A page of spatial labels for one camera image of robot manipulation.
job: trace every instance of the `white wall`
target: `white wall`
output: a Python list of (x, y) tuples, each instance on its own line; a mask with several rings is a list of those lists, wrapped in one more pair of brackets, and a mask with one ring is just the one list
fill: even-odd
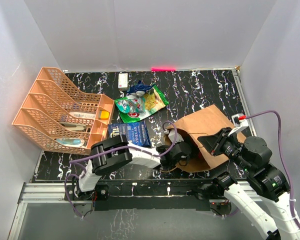
[(41, 151), (11, 123), (42, 66), (58, 65), (26, 4), (0, 0), (0, 240)]
[[(274, 5), (241, 67), (241, 81), (251, 113), (274, 109), (282, 118), (283, 154), (292, 175), (300, 216), (300, 0)], [(282, 169), (274, 115), (254, 120), (257, 134)]]
[(275, 0), (25, 0), (63, 70), (241, 65)]

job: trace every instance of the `black marble surface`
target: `black marble surface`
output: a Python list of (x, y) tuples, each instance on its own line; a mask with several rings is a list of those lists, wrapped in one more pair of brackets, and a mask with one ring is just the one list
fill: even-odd
[[(119, 72), (69, 73), (67, 76), (87, 93), (106, 94), (112, 99), (124, 96), (118, 90)], [(142, 80), (145, 84), (156, 84), (165, 94), (169, 105), (145, 120), (152, 146), (162, 144), (162, 124), (166, 120), (177, 121), (185, 115), (215, 104), (229, 119), (231, 115), (243, 113), (244, 109), (231, 70), (192, 70), (165, 72), (129, 72), (129, 83)], [(122, 123), (117, 109), (112, 123)], [(250, 136), (249, 129), (243, 132)], [(77, 154), (43, 152), (32, 182), (59, 182), (70, 173), (80, 174), (81, 169), (70, 165), (70, 160), (83, 157)], [(224, 171), (238, 179), (245, 178), (244, 171), (232, 162), (225, 162), (210, 171), (187, 173), (176, 169), (170, 173), (144, 166), (128, 164), (103, 176), (103, 180), (151, 180), (151, 179), (211, 179)]]

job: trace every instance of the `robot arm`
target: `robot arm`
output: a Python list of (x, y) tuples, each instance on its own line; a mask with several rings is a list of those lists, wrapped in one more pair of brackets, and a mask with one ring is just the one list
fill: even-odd
[(240, 209), (251, 221), (251, 224), (256, 227), (263, 239), (280, 239), (278, 238), (280, 235), (273, 218), (245, 193), (240, 184), (228, 172), (224, 172), (215, 178), (213, 187), (213, 192), (217, 191), (218, 195), (226, 197)]
[(266, 142), (249, 136), (242, 144), (237, 140), (237, 133), (231, 132), (230, 127), (222, 128), (215, 135), (200, 136), (198, 140), (211, 155), (225, 154), (248, 173), (247, 181), (269, 209), (281, 239), (300, 240), (300, 227), (295, 222), (299, 217), (294, 210), (293, 218), (290, 211), (290, 186), (285, 175), (270, 164), (272, 152)]
[(175, 134), (177, 135), (175, 145), (170, 152), (161, 157), (158, 157), (158, 155), (164, 153), (169, 146), (140, 147), (129, 143), (125, 135), (118, 135), (94, 144), (91, 147), (90, 156), (123, 146), (135, 147), (139, 150), (126, 148), (99, 157), (92, 157), (86, 166), (86, 173), (82, 172), (79, 176), (75, 191), (76, 195), (79, 196), (82, 193), (93, 191), (103, 175), (110, 174), (126, 164), (137, 164), (154, 169), (159, 165), (174, 166), (177, 162), (187, 159), (192, 152), (191, 147), (184, 142), (180, 134), (175, 133), (174, 129), (170, 130), (168, 134), (171, 141), (175, 138)]

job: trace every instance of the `purple cable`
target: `purple cable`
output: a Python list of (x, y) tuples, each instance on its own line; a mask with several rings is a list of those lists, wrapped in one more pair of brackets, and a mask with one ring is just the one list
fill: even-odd
[(75, 177), (75, 178), (79, 179), (79, 176), (76, 175), (76, 174), (73, 174), (73, 173), (72, 173), (72, 174), (69, 174), (69, 175), (65, 178), (65, 180), (64, 180), (64, 190), (65, 190), (65, 195), (66, 195), (66, 197), (68, 198), (68, 201), (69, 201), (69, 203), (70, 203), (70, 205), (71, 205), (73, 211), (76, 213), (76, 215), (78, 215), (80, 218), (83, 218), (83, 215), (76, 209), (75, 205), (72, 203), (72, 201), (71, 201), (71, 199), (70, 199), (69, 192), (68, 192), (68, 190), (67, 190), (67, 181), (68, 181), (68, 179), (69, 179), (70, 177)]
[(236, 215), (236, 213), (239, 212), (239, 208), (237, 207), (236, 210), (234, 210), (233, 212), (229, 213), (229, 215), (225, 215), (225, 217), (232, 217), (234, 215)]
[[(285, 163), (285, 158), (283, 155), (283, 151), (282, 151), (282, 141), (281, 141), (281, 117), (279, 115), (279, 113), (275, 110), (268, 110), (268, 111), (262, 111), (250, 116), (246, 116), (245, 119), (251, 119), (263, 114), (268, 114), (268, 113), (274, 113), (276, 115), (276, 117), (278, 118), (278, 147), (279, 147), (279, 155), (280, 155), (280, 159), (281, 159), (281, 163), (283, 166), (283, 169), (286, 173), (286, 176), (288, 178), (289, 184), (290, 184), (290, 199), (293, 200), (294, 199), (294, 187), (293, 187), (293, 183), (292, 183), (292, 178), (288, 172), (286, 163)], [(294, 201), (290, 201), (290, 212), (293, 218), (296, 217), (296, 213), (295, 213), (295, 202)], [(300, 229), (300, 222), (298, 221), (298, 219), (294, 219), (295, 224), (298, 226), (298, 228)]]
[[(171, 121), (165, 121), (163, 123), (162, 128), (164, 130), (165, 130), (165, 124), (166, 123), (171, 124), (174, 128), (174, 132), (177, 133), (177, 127)], [(177, 140), (177, 134), (174, 135), (174, 139), (173, 139), (173, 142), (172, 142), (171, 146), (165, 152), (163, 152), (161, 154), (158, 154), (158, 155), (152, 154), (151, 152), (146, 151), (146, 150), (142, 150), (142, 152), (146, 153), (146, 154), (149, 154), (149, 155), (152, 155), (156, 158), (160, 158), (160, 157), (166, 155), (173, 148), (173, 146), (176, 144), (176, 140)], [(81, 162), (88, 161), (88, 160), (93, 159), (93, 158), (101, 157), (103, 155), (110, 154), (112, 152), (123, 150), (123, 149), (134, 149), (134, 150), (137, 150), (137, 151), (141, 151), (141, 149), (139, 147), (135, 147), (135, 146), (119, 146), (119, 147), (110, 149), (108, 151), (100, 152), (100, 153), (95, 154), (95, 155), (87, 156), (87, 157), (80, 158), (80, 159), (77, 159), (77, 160), (71, 160), (69, 163), (70, 164), (81, 163)]]
[(73, 165), (78, 166), (79, 168), (83, 169), (83, 171), (84, 171), (85, 174), (87, 173), (86, 167), (83, 166), (82, 164), (75, 162)]

